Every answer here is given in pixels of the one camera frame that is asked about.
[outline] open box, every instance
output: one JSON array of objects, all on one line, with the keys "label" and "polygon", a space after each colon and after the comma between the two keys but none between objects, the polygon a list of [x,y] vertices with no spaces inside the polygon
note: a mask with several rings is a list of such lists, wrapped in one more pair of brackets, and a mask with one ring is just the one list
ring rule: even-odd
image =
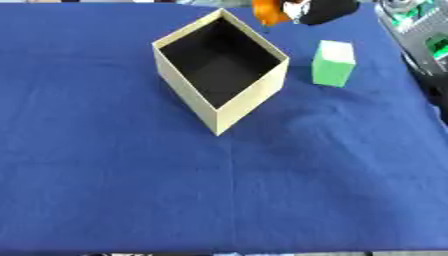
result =
[{"label": "open box", "polygon": [[155,41],[153,50],[160,76],[216,135],[280,90],[289,63],[225,9]]}]

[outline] black box lining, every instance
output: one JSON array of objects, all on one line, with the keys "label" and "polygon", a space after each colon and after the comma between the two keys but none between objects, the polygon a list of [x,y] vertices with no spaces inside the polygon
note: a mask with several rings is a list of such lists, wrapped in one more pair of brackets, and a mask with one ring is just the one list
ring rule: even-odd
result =
[{"label": "black box lining", "polygon": [[216,109],[280,63],[224,18],[161,51]]}]

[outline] orange robot part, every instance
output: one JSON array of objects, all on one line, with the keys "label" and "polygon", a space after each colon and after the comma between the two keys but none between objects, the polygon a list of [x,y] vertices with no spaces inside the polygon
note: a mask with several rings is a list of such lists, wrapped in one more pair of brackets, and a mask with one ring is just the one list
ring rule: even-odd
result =
[{"label": "orange robot part", "polygon": [[265,26],[291,20],[281,11],[279,0],[252,0],[255,17]]}]

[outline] blue fabric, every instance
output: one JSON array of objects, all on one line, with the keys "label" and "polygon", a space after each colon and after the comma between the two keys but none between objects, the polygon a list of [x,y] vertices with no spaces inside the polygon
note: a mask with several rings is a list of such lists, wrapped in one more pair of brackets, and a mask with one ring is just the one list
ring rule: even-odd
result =
[{"label": "blue fabric", "polygon": [[[1,6],[0,251],[447,248],[448,136],[372,6],[271,29],[285,87],[220,137],[150,47],[211,10]],[[346,88],[310,82],[322,39],[354,43]]]}]

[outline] green cube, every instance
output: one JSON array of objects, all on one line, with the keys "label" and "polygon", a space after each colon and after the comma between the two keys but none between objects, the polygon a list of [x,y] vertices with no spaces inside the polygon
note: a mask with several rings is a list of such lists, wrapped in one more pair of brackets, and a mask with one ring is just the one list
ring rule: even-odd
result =
[{"label": "green cube", "polygon": [[353,45],[321,41],[313,61],[313,83],[344,87],[356,65]]}]

